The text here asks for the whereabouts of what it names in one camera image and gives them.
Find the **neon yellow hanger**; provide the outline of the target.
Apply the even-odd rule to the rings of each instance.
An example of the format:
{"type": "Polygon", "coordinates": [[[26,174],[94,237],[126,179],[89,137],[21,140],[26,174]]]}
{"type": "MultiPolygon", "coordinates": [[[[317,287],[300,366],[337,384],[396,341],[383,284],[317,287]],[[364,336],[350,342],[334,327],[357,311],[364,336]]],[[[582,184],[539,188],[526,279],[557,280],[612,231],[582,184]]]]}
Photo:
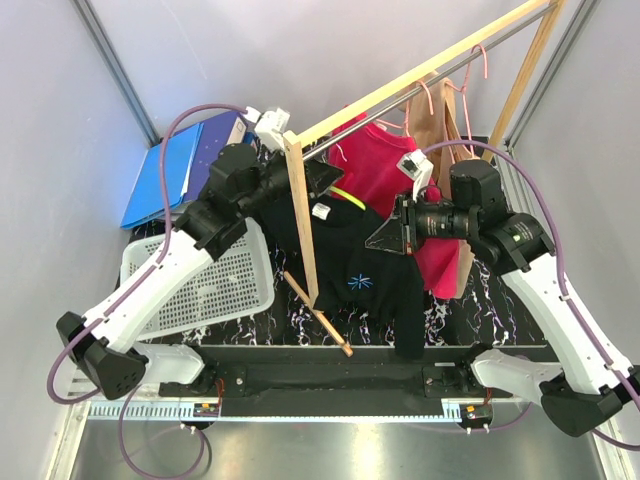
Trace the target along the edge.
{"type": "Polygon", "coordinates": [[[358,208],[360,208],[361,210],[366,210],[366,204],[364,202],[362,202],[360,199],[358,199],[357,197],[353,196],[352,194],[336,187],[336,186],[331,186],[329,188],[329,191],[333,194],[338,195],[339,197],[341,197],[344,200],[349,201],[350,203],[354,204],[355,206],[357,206],[358,208]]]}

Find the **red t shirt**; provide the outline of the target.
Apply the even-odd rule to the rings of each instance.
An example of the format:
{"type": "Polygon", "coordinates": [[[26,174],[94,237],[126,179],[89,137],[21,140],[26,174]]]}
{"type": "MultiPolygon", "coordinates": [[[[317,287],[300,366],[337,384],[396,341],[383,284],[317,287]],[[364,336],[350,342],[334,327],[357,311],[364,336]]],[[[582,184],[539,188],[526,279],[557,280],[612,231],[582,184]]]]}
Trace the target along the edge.
{"type": "MultiPolygon", "coordinates": [[[[340,189],[388,218],[395,197],[413,186],[397,164],[416,149],[412,138],[390,133],[371,122],[331,146],[328,162],[344,171],[337,182],[340,189]]],[[[439,299],[461,296],[465,282],[459,278],[459,241],[427,239],[414,258],[426,291],[439,299]]]]}

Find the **black t shirt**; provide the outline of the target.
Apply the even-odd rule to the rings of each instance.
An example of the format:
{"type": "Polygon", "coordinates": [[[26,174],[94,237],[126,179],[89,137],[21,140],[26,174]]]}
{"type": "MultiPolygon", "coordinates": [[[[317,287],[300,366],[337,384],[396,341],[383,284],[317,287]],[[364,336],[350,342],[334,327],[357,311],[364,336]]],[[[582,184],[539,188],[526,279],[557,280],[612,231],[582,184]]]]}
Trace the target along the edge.
{"type": "Polygon", "coordinates": [[[383,223],[370,207],[322,196],[309,201],[309,210],[319,287],[314,308],[335,314],[353,304],[393,327],[398,356],[422,358],[424,282],[414,258],[365,247],[383,223]]]}

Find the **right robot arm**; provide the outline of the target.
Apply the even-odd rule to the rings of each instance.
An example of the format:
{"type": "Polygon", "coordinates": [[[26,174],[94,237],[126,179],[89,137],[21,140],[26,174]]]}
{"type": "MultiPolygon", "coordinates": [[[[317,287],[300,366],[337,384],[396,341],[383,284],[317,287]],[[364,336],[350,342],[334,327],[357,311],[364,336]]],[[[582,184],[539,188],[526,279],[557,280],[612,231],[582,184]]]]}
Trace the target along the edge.
{"type": "Polygon", "coordinates": [[[579,437],[639,397],[639,368],[585,311],[561,265],[560,242],[539,221],[509,209],[499,172],[483,160],[450,170],[452,198],[429,203],[408,192],[371,234],[369,249],[409,255],[428,239],[465,241],[512,290],[557,357],[541,364],[488,345],[472,347],[454,371],[466,396],[486,388],[540,406],[563,433],[579,437]]]}

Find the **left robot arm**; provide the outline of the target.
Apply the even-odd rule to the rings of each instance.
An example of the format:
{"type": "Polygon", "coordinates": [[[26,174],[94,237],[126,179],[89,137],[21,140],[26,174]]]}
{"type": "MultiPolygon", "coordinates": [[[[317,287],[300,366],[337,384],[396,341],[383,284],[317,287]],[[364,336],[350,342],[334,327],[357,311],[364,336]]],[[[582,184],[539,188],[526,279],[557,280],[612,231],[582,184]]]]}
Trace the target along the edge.
{"type": "Polygon", "coordinates": [[[182,384],[196,396],[215,386],[216,372],[193,348],[145,344],[143,327],[188,281],[222,257],[247,231],[247,220],[290,193],[283,153],[262,163],[248,144],[225,146],[209,178],[158,250],[96,307],[63,314],[56,329],[69,358],[108,400],[143,384],[182,384]]]}

